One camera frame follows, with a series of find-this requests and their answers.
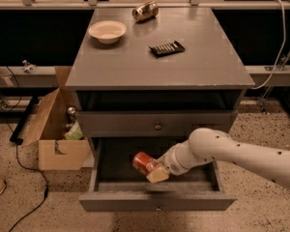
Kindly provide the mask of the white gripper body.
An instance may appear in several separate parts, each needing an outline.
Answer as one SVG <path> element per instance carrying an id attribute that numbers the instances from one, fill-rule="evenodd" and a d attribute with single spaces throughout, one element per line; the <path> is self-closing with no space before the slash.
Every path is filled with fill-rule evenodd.
<path id="1" fill-rule="evenodd" d="M 159 158 L 159 161 L 170 174 L 175 176 L 183 175 L 199 164 L 198 158 L 192 153 L 187 142 L 172 146 Z"/>

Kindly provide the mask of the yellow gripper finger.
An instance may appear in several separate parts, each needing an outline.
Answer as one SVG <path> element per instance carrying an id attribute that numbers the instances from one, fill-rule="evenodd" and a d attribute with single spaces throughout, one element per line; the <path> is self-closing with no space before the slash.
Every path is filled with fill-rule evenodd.
<path id="1" fill-rule="evenodd" d="M 155 170 L 151 171 L 146 178 L 152 184 L 163 182 L 169 178 L 169 172 L 165 167 L 159 166 Z"/>

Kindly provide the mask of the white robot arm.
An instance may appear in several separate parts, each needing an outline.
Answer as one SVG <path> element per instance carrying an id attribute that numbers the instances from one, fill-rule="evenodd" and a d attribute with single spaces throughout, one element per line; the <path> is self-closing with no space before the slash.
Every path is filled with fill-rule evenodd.
<path id="1" fill-rule="evenodd" d="M 212 161 L 233 163 L 290 189 L 290 151 L 238 142 L 226 132 L 206 128 L 194 130 L 188 140 L 155 159 L 146 178 L 151 183 L 162 182 L 170 174 L 183 175 Z"/>

